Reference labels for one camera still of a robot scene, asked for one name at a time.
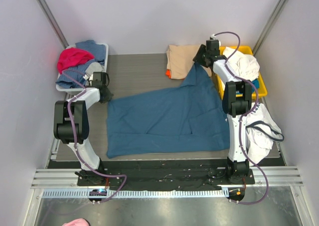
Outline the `aluminium rail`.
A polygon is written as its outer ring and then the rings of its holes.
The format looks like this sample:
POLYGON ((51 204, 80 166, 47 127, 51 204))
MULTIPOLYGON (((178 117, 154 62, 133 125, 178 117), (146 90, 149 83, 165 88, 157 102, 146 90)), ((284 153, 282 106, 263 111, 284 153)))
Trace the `aluminium rail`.
POLYGON ((32 188, 76 187, 79 169, 38 169, 31 183, 32 188))

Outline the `yellow plastic tray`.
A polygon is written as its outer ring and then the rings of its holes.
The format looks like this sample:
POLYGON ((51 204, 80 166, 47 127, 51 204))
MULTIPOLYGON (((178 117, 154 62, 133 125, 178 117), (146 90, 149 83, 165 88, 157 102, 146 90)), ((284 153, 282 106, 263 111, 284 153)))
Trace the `yellow plastic tray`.
MULTIPOLYGON (((238 51, 243 53, 243 54, 253 55, 251 47, 249 47, 247 45, 239 46, 238 51)), ((216 81, 217 81, 217 86, 218 86, 218 93, 220 95, 220 98, 223 99, 223 95, 224 95, 223 85, 224 85, 224 83, 221 81, 221 78, 219 77, 219 75, 216 75, 216 81)), ((259 87, 257 88, 259 98, 267 96, 268 91, 267 91, 266 85, 264 83, 263 77, 262 77, 260 72, 259 72, 259 76, 256 79, 256 81, 259 82, 259 87)))

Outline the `folded beige t-shirt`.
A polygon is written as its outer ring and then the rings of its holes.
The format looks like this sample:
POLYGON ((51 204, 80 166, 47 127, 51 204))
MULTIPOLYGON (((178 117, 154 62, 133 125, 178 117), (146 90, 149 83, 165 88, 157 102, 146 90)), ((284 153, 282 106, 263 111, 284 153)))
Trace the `folded beige t-shirt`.
POLYGON ((166 70, 171 71, 171 79, 185 79, 191 70, 200 45, 169 45, 166 51, 166 70))

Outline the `white t-shirt in tray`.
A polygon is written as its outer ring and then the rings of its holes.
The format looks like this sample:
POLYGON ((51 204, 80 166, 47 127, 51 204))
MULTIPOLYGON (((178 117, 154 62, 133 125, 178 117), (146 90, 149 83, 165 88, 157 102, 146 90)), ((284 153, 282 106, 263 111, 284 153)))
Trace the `white t-shirt in tray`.
POLYGON ((260 65, 253 55, 243 54, 236 47, 225 47, 222 54, 227 58, 234 53, 228 60, 229 66, 241 78, 253 81, 258 78, 260 65))

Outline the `white printed t-shirt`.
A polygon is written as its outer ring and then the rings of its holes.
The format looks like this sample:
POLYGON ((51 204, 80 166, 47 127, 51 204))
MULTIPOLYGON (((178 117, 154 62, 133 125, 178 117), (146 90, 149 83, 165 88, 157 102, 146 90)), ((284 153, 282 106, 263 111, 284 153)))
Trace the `white printed t-shirt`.
POLYGON ((284 139, 282 130, 272 119, 266 106, 258 103, 246 119, 248 157, 258 164, 268 156, 274 142, 282 142, 284 139))

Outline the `left aluminium frame post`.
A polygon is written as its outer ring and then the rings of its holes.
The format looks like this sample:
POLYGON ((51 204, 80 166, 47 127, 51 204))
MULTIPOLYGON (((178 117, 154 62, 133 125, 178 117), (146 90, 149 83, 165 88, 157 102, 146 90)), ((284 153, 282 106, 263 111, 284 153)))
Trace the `left aluminium frame post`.
POLYGON ((36 0, 64 48, 69 44, 46 0, 36 0))

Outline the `blue checked shirt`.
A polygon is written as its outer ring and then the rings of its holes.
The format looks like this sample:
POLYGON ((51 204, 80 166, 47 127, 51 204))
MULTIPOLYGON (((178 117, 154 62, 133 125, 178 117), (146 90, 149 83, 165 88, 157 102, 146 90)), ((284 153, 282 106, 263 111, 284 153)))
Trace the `blue checked shirt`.
POLYGON ((88 85, 94 72, 106 72, 109 46, 94 40, 78 42, 63 50, 58 58, 58 78, 56 88, 59 91, 75 92, 80 84, 88 85))

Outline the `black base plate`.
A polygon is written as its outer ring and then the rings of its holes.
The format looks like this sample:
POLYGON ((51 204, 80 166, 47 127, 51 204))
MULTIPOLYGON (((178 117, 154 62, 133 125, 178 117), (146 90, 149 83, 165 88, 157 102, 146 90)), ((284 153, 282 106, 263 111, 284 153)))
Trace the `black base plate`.
POLYGON ((203 191, 220 185, 251 185, 252 174, 229 179, 226 160, 103 161, 107 177, 82 170, 79 162, 50 161, 49 169, 72 169, 78 186, 108 186, 123 191, 203 191))

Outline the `pink object at bottom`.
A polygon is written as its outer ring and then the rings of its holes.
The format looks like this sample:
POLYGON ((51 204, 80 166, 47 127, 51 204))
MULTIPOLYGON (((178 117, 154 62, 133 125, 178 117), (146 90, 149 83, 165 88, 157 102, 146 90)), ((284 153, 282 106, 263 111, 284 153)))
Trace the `pink object at bottom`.
POLYGON ((80 218, 64 223, 62 226, 90 226, 90 223, 86 219, 80 218))

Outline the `dark blue t-shirt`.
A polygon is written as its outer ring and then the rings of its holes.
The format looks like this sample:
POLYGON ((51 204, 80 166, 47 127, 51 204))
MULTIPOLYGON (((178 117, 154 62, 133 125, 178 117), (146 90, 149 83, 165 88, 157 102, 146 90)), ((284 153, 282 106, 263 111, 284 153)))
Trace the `dark blue t-shirt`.
POLYGON ((211 78, 194 64, 178 87, 108 103, 107 156, 221 151, 229 124, 211 78))

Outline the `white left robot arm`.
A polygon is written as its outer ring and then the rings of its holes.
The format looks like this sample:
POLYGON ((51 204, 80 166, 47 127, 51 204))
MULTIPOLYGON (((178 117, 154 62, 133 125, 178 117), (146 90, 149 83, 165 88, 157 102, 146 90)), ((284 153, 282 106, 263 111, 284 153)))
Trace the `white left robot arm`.
POLYGON ((110 79, 105 72, 93 72, 91 84, 86 87, 67 74, 62 74, 78 84, 82 91, 72 98, 57 101, 54 106, 54 137, 66 144, 76 155, 81 169, 89 175, 94 185, 102 185, 110 175, 106 174, 103 162, 89 141, 89 119, 87 110, 95 103, 110 101, 113 94, 108 89, 110 79))

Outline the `grey garment in bin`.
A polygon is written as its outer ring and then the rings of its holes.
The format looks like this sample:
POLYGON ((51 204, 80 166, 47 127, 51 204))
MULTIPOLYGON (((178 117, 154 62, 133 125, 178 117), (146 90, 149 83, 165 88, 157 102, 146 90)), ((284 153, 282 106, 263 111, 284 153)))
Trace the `grey garment in bin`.
POLYGON ((103 70, 104 70, 104 67, 100 63, 93 62, 85 70, 85 74, 87 76, 91 76, 94 72, 102 72, 103 70))

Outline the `right aluminium frame post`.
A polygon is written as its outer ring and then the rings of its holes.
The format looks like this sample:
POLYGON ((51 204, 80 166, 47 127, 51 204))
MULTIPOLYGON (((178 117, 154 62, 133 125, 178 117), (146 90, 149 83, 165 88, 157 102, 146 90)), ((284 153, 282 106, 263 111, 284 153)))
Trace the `right aluminium frame post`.
POLYGON ((260 33, 257 42, 255 46, 253 47, 253 54, 256 55, 263 43, 265 42, 267 36, 271 32, 272 28, 276 24, 277 20, 279 19, 282 11, 284 10, 286 4, 288 3, 289 0, 278 0, 272 13, 270 14, 262 32, 260 33))

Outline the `teal garment in tray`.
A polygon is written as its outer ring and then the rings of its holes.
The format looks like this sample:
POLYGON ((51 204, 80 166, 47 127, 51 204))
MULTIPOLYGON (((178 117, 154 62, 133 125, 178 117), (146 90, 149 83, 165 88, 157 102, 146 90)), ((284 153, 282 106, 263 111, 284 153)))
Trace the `teal garment in tray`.
POLYGON ((253 83, 253 85, 254 85, 257 89, 260 88, 260 83, 259 83, 259 80, 258 80, 258 79, 253 80, 252 83, 253 83))

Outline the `aluminium frame post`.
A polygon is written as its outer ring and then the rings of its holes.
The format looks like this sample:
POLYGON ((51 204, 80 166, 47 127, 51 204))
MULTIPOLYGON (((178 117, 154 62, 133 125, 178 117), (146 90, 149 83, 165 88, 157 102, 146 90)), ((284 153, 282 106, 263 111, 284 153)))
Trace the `aluminium frame post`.
POLYGON ((36 0, 64 48, 69 44, 46 0, 36 0))
POLYGON ((253 47, 253 54, 256 55, 263 43, 265 42, 267 36, 271 32, 272 28, 276 24, 277 20, 279 19, 282 11, 284 10, 286 4, 288 3, 289 0, 278 0, 272 13, 270 14, 262 32, 260 33, 257 42, 255 46, 253 47))

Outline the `folded orange t-shirt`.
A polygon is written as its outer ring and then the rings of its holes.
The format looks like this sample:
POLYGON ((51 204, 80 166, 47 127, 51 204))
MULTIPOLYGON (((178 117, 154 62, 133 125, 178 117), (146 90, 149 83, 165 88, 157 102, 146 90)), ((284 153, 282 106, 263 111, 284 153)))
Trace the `folded orange t-shirt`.
POLYGON ((171 79, 171 71, 169 69, 166 70, 166 76, 171 79))

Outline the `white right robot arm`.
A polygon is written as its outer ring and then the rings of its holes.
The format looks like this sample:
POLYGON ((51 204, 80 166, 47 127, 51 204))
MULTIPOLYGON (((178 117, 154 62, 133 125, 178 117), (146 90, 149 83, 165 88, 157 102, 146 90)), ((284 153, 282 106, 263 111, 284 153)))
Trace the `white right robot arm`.
POLYGON ((211 68, 224 82, 222 108, 229 122, 230 148, 227 157, 225 178, 238 184, 249 175, 249 160, 246 147, 247 114, 252 106, 252 87, 250 81, 243 80, 231 69, 227 58, 220 54, 220 41, 212 36, 202 44, 193 61, 211 68))

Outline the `grey plastic bin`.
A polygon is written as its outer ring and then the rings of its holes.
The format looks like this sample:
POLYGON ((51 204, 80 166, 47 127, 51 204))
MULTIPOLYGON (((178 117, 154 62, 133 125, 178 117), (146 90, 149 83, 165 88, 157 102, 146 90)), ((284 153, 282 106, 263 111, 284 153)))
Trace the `grey plastic bin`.
MULTIPOLYGON (((75 79, 79 83, 85 86, 85 80, 83 79, 83 75, 80 73, 85 74, 85 70, 88 68, 89 64, 93 62, 100 63, 104 70, 102 72, 107 71, 107 61, 108 61, 108 53, 109 53, 109 46, 104 43, 96 43, 93 40, 87 40, 83 42, 78 42, 75 45, 70 45, 68 48, 79 48, 85 51, 92 53, 95 57, 94 60, 90 60, 88 63, 84 65, 76 66, 75 72, 74 71, 67 71, 66 74, 69 75, 71 78, 75 79)), ((65 75, 58 75, 56 81, 56 89, 60 92, 65 92, 70 95, 79 94, 83 89, 76 84, 74 81, 66 77, 65 75)))

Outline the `pink red garment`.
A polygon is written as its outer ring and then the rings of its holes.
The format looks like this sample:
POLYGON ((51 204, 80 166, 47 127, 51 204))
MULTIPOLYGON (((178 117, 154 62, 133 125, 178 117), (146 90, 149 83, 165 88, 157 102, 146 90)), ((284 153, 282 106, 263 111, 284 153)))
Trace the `pink red garment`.
POLYGON ((68 48, 61 52, 57 62, 57 70, 62 74, 64 70, 85 64, 87 61, 94 58, 94 55, 88 51, 73 47, 68 48))

